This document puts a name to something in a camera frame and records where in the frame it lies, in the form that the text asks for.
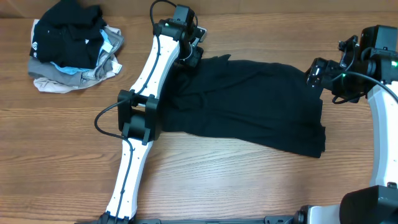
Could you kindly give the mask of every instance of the clothing tag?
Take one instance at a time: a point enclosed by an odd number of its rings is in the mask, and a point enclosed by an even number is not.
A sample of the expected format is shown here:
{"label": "clothing tag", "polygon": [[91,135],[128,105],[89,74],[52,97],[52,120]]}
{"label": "clothing tag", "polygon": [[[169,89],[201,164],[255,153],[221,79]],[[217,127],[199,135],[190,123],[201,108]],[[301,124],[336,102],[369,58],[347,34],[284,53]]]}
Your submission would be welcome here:
{"label": "clothing tag", "polygon": [[108,43],[107,41],[104,41],[104,44],[102,45],[102,49],[104,49],[107,53],[110,53],[112,48],[113,48],[112,44]]}
{"label": "clothing tag", "polygon": [[118,74],[120,72],[120,69],[122,69],[122,65],[114,61],[111,61],[111,63],[112,63],[112,72]]}

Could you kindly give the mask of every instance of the wooden table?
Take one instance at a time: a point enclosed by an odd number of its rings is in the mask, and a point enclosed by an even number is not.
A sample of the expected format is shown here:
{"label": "wooden table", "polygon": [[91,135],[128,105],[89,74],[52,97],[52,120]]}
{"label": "wooden table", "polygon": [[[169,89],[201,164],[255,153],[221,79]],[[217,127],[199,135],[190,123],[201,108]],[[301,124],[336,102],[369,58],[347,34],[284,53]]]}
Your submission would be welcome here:
{"label": "wooden table", "polygon": [[[118,55],[122,72],[67,94],[39,93],[27,75],[32,21],[0,20],[0,223],[96,220],[114,189],[121,141],[97,132],[93,121],[141,73],[152,45],[150,20],[107,17],[126,38]],[[339,60],[339,40],[376,24],[398,26],[398,13],[199,16],[208,29],[203,57],[232,54],[301,70],[316,57]],[[290,215],[367,187],[373,126],[366,100],[333,105],[326,90],[322,99],[326,152],[320,159],[236,139],[163,133],[147,158],[137,217]],[[100,120],[114,133],[117,125],[116,110]]]}

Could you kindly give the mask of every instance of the stack of folded clothes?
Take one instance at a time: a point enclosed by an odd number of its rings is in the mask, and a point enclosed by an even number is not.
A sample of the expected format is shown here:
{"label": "stack of folded clothes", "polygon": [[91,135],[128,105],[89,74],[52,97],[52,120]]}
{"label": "stack of folded clothes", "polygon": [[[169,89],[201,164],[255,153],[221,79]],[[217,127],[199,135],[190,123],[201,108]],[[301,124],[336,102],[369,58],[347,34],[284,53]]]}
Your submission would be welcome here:
{"label": "stack of folded clothes", "polygon": [[61,0],[34,21],[30,40],[28,74],[39,91],[88,88],[122,67],[114,54],[124,38],[105,23],[99,6],[83,9],[76,0]]}

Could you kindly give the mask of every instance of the blue cloth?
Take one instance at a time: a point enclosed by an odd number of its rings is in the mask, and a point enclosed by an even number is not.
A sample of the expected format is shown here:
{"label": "blue cloth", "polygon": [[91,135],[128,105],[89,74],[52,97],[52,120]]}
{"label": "blue cloth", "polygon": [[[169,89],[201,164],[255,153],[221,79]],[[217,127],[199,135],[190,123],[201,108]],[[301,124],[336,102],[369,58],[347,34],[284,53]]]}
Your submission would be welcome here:
{"label": "blue cloth", "polygon": [[[110,41],[109,41],[109,38],[108,38],[108,35],[106,34],[106,32],[105,32],[105,30],[103,30],[103,29],[101,29],[101,30],[99,30],[100,32],[101,32],[101,35],[102,35],[102,37],[104,38],[104,41],[105,42],[108,42],[108,43],[111,43]],[[103,51],[104,49],[101,47],[100,48],[100,50],[99,50],[99,54],[98,54],[98,59],[97,59],[97,66],[98,66],[98,60],[100,59],[100,55],[101,55],[101,52]],[[63,72],[63,73],[66,73],[66,74],[68,74],[68,75],[74,75],[74,74],[76,74],[76,72],[87,72],[87,71],[90,71],[90,69],[88,69],[88,68],[74,68],[74,67],[59,67],[56,63],[54,63],[54,62],[51,62],[51,64],[53,64],[54,66],[55,66],[55,68],[57,68],[58,69],[58,71],[60,71],[60,72]]]}

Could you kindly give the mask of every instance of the folded black cloth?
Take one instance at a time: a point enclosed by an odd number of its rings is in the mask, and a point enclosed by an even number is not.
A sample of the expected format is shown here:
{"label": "folded black cloth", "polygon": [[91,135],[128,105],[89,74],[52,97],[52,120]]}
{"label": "folded black cloth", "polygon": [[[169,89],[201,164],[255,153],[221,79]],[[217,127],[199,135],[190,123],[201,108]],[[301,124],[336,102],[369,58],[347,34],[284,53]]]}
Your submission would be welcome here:
{"label": "folded black cloth", "polygon": [[61,0],[35,26],[30,56],[60,67],[95,68],[104,26],[99,6],[83,9],[76,0]]}
{"label": "folded black cloth", "polygon": [[304,73],[290,65],[229,57],[170,74],[160,99],[163,131],[238,138],[320,157],[322,89],[307,86]]}

